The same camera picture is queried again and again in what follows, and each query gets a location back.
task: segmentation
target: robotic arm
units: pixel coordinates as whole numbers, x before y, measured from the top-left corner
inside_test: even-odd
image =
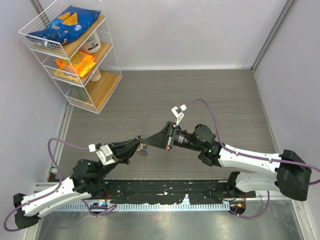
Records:
[[[168,121],[158,133],[141,138],[137,136],[123,142],[91,144],[90,152],[96,152],[99,161],[80,159],[58,190],[53,186],[44,191],[13,196],[17,208],[15,223],[18,229],[35,225],[54,209],[83,199],[99,199],[106,192],[104,177],[118,164],[129,164],[130,158],[145,146],[170,151],[173,146],[199,152],[198,158],[208,166],[235,167],[253,173],[232,172],[226,183],[226,191],[233,197],[243,196],[250,191],[278,191],[288,198],[305,201],[307,199],[311,169],[300,165],[280,163],[271,160],[286,160],[304,163],[293,151],[284,150],[282,154],[267,154],[241,150],[216,141],[216,135],[209,127],[198,124],[192,133],[179,126],[186,109],[185,105],[171,109],[176,122]]]

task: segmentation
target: blue chip bag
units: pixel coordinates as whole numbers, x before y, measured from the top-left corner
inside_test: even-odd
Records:
[[[56,41],[62,45],[70,44],[91,27],[100,13],[101,11],[69,6],[57,18],[52,20],[46,29],[31,32],[29,35]],[[48,43],[44,40],[42,44],[49,47],[47,44],[50,44],[50,42]]]

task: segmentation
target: white wall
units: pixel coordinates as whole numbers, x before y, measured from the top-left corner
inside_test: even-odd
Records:
[[[122,69],[228,69],[253,65],[286,0],[103,2]]]
[[[7,1],[0,8],[0,219],[16,193],[31,194],[49,164],[47,141],[57,134],[64,96],[18,35],[36,16],[27,0]],[[14,218],[8,226],[16,228]],[[24,231],[0,227],[0,239],[22,239]]]
[[[256,76],[281,150],[294,150],[320,167],[320,1],[298,0]],[[320,177],[316,171],[311,179]],[[307,205],[319,235],[320,185],[309,188]]]

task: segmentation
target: floor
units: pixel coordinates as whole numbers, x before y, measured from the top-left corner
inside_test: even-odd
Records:
[[[275,148],[249,69],[124,71],[123,78],[100,114],[75,107],[66,141],[80,146],[143,137],[160,131],[175,118],[170,109],[203,98],[218,120],[224,143],[240,149],[274,153]],[[197,124],[214,132],[209,111],[191,105],[180,123],[193,132]],[[115,179],[227,179],[232,168],[209,167],[198,153],[174,147],[166,152],[149,147],[148,156],[135,155],[130,165],[118,165],[107,177]],[[65,146],[60,160],[63,177],[79,159],[96,160],[95,153]]]
[[[265,204],[247,200],[245,215],[257,215]],[[115,212],[95,219],[88,215],[87,211],[54,212],[41,220],[35,239],[303,240],[290,200],[272,200],[265,215],[255,220],[226,211]]]

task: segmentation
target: white container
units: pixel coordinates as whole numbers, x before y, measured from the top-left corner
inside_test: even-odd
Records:
[[[92,76],[90,77],[90,81],[96,82],[96,81],[99,81],[100,78],[101,78],[101,72],[97,68],[95,72],[92,74]]]
[[[101,42],[97,31],[92,33],[87,41],[80,47],[80,51],[86,54],[93,54],[101,48]]]

